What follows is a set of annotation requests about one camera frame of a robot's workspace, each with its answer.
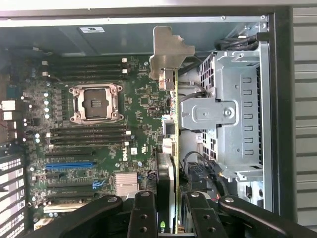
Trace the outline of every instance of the green circuit board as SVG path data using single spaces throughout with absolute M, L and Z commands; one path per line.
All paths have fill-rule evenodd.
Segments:
M 158 83 L 149 79 L 149 56 L 125 57 L 128 73 L 124 78 L 102 80 L 64 80 L 54 77 L 51 69 L 43 69 L 43 62 L 20 63 L 24 101 L 30 104 L 24 115 L 28 158 L 28 206 L 36 218 L 46 218 L 43 202 L 54 194 L 63 195 L 53 199 L 54 203 L 89 202 L 105 194 L 115 194 L 115 174 L 136 173 L 140 190 L 145 189 L 147 172 L 155 170 L 155 151 L 162 144 L 161 116 L 169 113 L 166 106 L 168 95 L 159 91 Z M 122 57 L 73 58 L 65 64 L 120 61 Z M 59 62 L 60 59 L 48 59 Z M 113 83 L 121 86 L 118 92 L 118 110 L 124 119 L 93 125 L 77 125 L 70 121 L 74 115 L 73 95 L 69 89 L 82 84 Z M 113 131 L 124 128 L 129 142 L 110 144 L 58 144 L 52 145 L 51 129 L 72 128 L 76 130 L 74 140 L 83 140 L 85 129 L 105 128 Z M 92 162 L 91 168 L 66 168 L 47 170 L 48 163 Z M 48 174 L 59 173 L 57 178 L 48 179 Z

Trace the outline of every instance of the screw hole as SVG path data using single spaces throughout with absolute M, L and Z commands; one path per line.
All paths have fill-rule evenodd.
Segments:
M 141 233 L 145 233 L 145 232 L 147 232 L 147 230 L 148 230 L 148 228 L 146 228 L 146 227 L 141 227 L 140 228 L 140 232 Z
M 216 228 L 215 227 L 208 227 L 208 231 L 210 233 L 214 233 L 216 231 Z

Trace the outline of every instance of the cpu socket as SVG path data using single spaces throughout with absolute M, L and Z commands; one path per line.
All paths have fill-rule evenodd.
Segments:
M 74 96 L 74 116 L 71 122 L 95 124 L 116 122 L 123 119 L 118 111 L 118 92 L 121 86 L 106 84 L 84 84 L 69 89 Z

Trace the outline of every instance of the blue pcie slot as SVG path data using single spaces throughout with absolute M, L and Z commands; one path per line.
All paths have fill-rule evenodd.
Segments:
M 52 163 L 46 164 L 47 170 L 51 169 L 74 169 L 74 168 L 91 168 L 94 166 L 94 162 L 71 162 L 71 163 Z

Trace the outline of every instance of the motherboard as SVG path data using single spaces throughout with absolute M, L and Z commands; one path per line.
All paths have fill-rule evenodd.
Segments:
M 144 190 L 161 150 L 170 94 L 149 79 L 149 57 L 15 60 L 26 113 L 28 201 L 36 223 L 105 194 Z

